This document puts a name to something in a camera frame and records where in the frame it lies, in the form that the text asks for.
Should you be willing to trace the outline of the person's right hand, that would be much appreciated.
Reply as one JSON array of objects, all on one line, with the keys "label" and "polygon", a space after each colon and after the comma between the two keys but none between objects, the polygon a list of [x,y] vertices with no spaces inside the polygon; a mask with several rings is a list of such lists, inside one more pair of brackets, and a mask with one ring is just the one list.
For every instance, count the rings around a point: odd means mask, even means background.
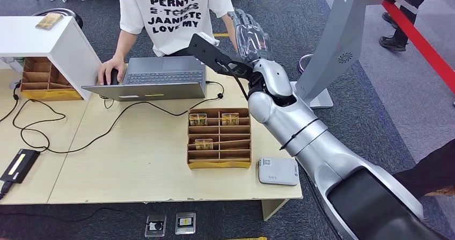
[{"label": "person's right hand", "polygon": [[104,77],[106,77],[107,84],[112,84],[112,73],[116,69],[117,75],[116,79],[118,82],[123,81],[123,76],[125,72],[124,57],[121,55],[114,55],[110,60],[104,62],[98,70],[98,83],[104,85]]}]

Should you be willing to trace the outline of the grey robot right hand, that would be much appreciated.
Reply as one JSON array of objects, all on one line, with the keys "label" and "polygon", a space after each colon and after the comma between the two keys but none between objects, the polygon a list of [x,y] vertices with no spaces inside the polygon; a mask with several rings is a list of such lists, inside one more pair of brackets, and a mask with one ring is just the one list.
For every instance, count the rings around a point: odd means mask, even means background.
[{"label": "grey robot right hand", "polygon": [[235,9],[228,16],[233,22],[240,57],[249,63],[260,59],[271,60],[270,37],[252,15],[242,9]]}]

